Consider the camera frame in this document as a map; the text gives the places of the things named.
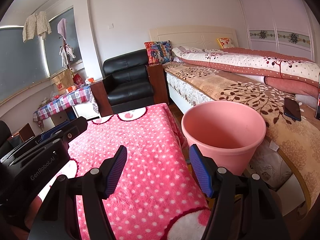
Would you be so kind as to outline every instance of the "hanging clothing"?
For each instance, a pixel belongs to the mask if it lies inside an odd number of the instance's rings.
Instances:
[[[46,12],[39,12],[39,15],[31,14],[23,27],[22,38],[23,42],[34,38],[35,34],[45,40],[46,35],[52,33]]]
[[[62,35],[63,39],[67,40],[67,20],[62,18],[58,23],[58,33]]]
[[[62,46],[60,48],[60,56],[61,56],[61,60],[62,60],[62,66],[64,68],[66,68],[68,66],[68,57],[67,57],[67,54],[72,57],[72,58],[76,58],[75,55],[73,55],[73,49],[72,47],[70,47],[68,44],[66,44],[66,50],[67,52],[65,51],[64,47]]]

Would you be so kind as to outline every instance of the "bed headboard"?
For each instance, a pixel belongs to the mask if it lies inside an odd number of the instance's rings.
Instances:
[[[149,30],[151,41],[171,41],[171,47],[188,46],[198,49],[220,49],[217,38],[231,38],[238,47],[236,31],[227,27],[182,25]]]

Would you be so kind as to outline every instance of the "beige cardigan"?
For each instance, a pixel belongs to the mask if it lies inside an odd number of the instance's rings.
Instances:
[[[23,42],[34,38],[35,33],[45,40],[47,33],[52,33],[46,12],[30,15],[24,24],[22,31]]]

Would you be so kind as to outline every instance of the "plastic bucket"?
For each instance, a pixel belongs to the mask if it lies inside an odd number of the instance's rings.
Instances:
[[[230,101],[192,107],[181,126],[189,146],[196,144],[204,156],[234,175],[242,174],[266,134],[266,123],[259,113]]]

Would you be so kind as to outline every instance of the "checkered tablecloth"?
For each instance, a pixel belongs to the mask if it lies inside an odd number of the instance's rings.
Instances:
[[[76,91],[65,94],[35,111],[33,113],[33,121],[40,122],[41,120],[46,119],[69,107],[87,102],[90,100],[90,94],[90,86],[79,88]]]

